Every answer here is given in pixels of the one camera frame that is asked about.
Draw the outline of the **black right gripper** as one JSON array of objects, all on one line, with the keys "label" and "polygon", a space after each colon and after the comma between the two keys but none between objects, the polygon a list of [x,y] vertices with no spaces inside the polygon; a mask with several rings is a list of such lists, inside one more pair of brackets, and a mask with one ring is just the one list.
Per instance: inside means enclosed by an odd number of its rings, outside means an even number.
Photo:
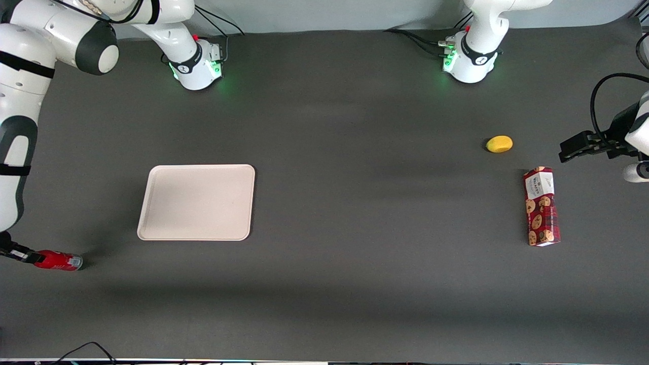
[{"label": "black right gripper", "polygon": [[34,252],[32,249],[23,245],[14,244],[10,234],[7,231],[0,233],[0,249],[1,256],[15,259],[15,255],[22,255],[19,261],[27,264],[42,263],[46,257],[39,252]]}]

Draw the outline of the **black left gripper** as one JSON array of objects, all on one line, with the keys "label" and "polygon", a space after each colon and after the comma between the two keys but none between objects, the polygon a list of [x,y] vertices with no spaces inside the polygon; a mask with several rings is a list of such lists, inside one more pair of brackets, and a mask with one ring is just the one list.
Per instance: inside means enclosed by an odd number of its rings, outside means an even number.
[{"label": "black left gripper", "polygon": [[639,102],[632,104],[628,108],[618,113],[610,127],[603,132],[605,142],[596,132],[582,131],[570,138],[570,141],[564,141],[559,146],[559,161],[566,163],[577,157],[586,155],[597,155],[606,153],[608,159],[616,159],[621,156],[641,159],[641,152],[630,143],[626,142],[625,137],[631,131],[635,118],[639,111]]}]

